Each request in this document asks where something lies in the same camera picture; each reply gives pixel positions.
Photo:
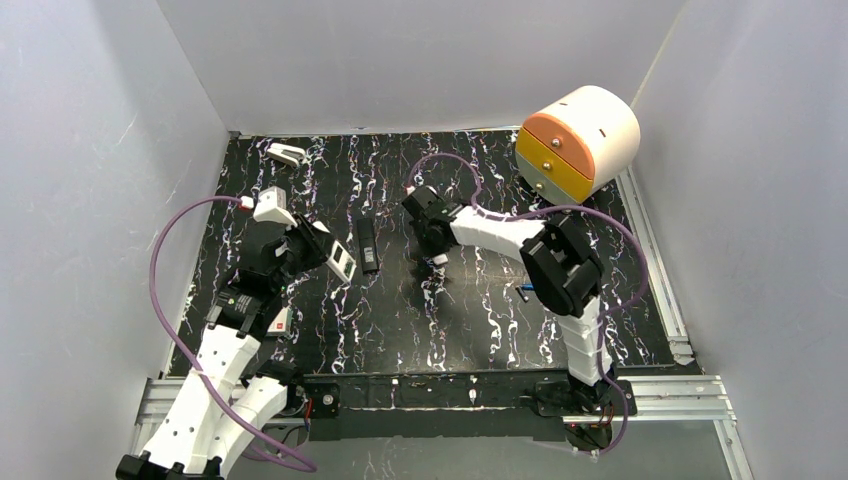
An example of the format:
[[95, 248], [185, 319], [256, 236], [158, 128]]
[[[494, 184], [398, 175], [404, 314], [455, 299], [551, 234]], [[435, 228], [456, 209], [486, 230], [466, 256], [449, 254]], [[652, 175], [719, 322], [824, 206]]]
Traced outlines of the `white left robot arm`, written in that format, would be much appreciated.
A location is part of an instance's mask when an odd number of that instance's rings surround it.
[[320, 221], [294, 215], [262, 224], [270, 239], [251, 246], [220, 282], [198, 351], [175, 342], [192, 367], [159, 428], [139, 453], [119, 461], [116, 478], [224, 479], [285, 409], [297, 377], [292, 366], [267, 362], [241, 398], [231, 395], [280, 317], [292, 280], [339, 260], [348, 281], [355, 263]]

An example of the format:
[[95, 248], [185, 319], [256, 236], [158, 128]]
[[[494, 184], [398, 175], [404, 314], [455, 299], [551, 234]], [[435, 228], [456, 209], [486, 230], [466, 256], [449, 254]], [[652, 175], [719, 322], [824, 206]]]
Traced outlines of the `white remote control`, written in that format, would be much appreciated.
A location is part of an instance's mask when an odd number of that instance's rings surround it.
[[319, 232], [318, 239], [325, 247], [328, 258], [325, 265], [345, 284], [350, 284], [357, 264], [346, 247], [321, 221], [314, 221], [312, 226]]

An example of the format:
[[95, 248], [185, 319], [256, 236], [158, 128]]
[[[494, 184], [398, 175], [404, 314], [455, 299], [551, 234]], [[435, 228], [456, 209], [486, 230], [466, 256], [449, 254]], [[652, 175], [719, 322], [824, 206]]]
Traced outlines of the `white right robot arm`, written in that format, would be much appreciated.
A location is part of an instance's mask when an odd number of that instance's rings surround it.
[[601, 344], [604, 266], [566, 216], [494, 220], [450, 202], [429, 186], [409, 187], [402, 206], [425, 256], [439, 264], [455, 246], [478, 247], [520, 261], [536, 298], [556, 316], [567, 352], [564, 400], [585, 411], [608, 401], [612, 359]]

